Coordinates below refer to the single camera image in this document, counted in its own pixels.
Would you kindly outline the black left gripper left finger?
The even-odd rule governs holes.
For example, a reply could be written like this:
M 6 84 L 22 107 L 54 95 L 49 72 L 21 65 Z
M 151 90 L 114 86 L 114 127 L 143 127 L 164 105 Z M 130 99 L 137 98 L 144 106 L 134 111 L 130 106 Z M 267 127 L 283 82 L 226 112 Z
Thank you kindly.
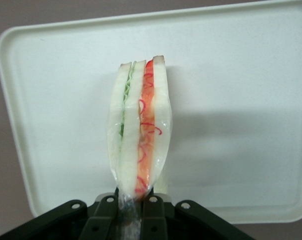
M 105 194 L 93 205 L 70 200 L 2 235 L 0 240 L 111 240 L 117 196 Z

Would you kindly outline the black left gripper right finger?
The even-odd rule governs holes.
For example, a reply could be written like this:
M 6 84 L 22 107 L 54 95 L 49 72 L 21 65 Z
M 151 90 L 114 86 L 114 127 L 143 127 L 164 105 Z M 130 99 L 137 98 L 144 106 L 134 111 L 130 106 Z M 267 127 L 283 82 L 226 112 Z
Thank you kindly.
M 253 239 L 192 200 L 173 205 L 159 195 L 150 195 L 142 206 L 141 240 Z

